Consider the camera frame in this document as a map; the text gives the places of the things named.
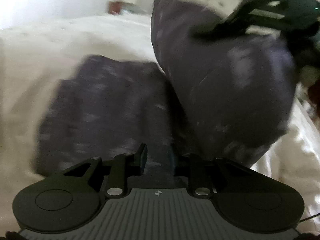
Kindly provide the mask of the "purple patterned hooded jacket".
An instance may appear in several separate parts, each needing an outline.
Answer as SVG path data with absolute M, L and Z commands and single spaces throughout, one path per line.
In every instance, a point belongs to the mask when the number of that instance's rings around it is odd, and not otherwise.
M 286 130 L 296 72 L 285 43 L 245 35 L 203 43 L 191 28 L 219 22 L 200 5 L 155 0 L 156 62 L 89 56 L 62 80 L 40 126 L 38 174 L 91 157 L 110 160 L 148 146 L 145 178 L 172 183 L 182 158 L 252 166 Z

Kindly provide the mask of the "white bed comforter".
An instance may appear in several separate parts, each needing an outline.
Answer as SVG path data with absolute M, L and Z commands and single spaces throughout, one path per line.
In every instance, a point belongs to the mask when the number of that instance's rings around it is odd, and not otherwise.
M 19 229 L 13 198 L 41 178 L 33 170 L 35 137 L 49 101 L 89 54 L 154 61 L 150 17 L 92 16 L 1 31 L 1 233 Z M 299 191 L 305 202 L 299 230 L 319 230 L 319 131 L 299 101 L 288 133 L 253 169 Z

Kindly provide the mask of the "red picture frame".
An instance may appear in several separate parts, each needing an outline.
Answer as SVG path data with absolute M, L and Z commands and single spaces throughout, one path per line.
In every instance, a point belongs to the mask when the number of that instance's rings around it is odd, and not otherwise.
M 112 15 L 120 15 L 122 7 L 123 7 L 123 2 L 120 2 L 120 1 L 109 1 L 109 3 L 108 3 L 108 13 L 112 14 Z

